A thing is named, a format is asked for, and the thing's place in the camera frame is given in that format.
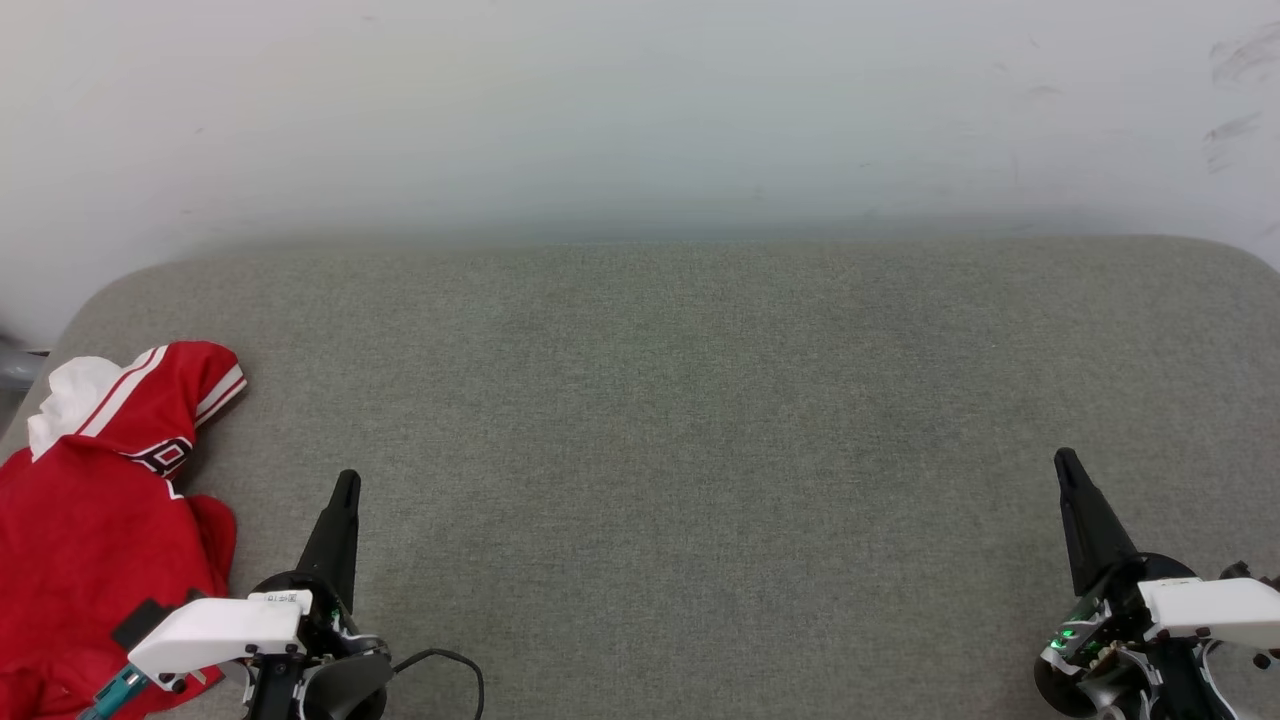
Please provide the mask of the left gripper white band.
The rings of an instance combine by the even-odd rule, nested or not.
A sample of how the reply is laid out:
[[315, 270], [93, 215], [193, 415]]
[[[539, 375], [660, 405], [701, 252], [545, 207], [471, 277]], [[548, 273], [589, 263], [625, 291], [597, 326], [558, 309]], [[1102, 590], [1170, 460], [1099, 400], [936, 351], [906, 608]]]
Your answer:
[[128, 652], [165, 691], [212, 666], [243, 664], [264, 693], [378, 693], [393, 679], [383, 638], [360, 632], [355, 611], [361, 477], [343, 470], [297, 565], [243, 598], [197, 598], [169, 612]]

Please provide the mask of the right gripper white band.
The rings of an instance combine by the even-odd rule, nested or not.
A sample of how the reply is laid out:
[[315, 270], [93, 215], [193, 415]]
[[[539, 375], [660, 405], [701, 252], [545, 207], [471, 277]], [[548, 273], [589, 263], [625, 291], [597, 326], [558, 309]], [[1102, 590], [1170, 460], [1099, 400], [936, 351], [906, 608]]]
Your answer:
[[1076, 605], [1036, 660], [1042, 700], [1065, 717], [1243, 716], [1210, 656], [1235, 644], [1280, 667], [1280, 592], [1139, 553], [1076, 451], [1053, 468]]

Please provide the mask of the red basketball jersey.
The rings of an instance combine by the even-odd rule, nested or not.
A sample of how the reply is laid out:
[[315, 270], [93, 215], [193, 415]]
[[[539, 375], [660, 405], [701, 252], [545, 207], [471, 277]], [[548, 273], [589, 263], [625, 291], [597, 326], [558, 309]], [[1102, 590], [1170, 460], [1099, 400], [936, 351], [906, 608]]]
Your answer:
[[236, 519], [183, 496], [198, 429], [247, 386], [236, 354], [182, 341], [49, 375], [27, 445], [0, 464], [0, 720], [76, 720], [125, 666], [142, 603], [228, 592]]

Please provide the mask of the grey fabric sofa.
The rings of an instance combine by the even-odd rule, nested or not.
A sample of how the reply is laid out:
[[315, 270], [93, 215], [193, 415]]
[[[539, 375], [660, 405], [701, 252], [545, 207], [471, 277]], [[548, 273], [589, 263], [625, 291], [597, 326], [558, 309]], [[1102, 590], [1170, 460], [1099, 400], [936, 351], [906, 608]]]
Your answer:
[[358, 628], [485, 720], [1059, 720], [1061, 447], [1142, 550], [1280, 573], [1280, 272], [1219, 243], [241, 252], [50, 359], [174, 340], [248, 379], [180, 478], [234, 593], [355, 469]]

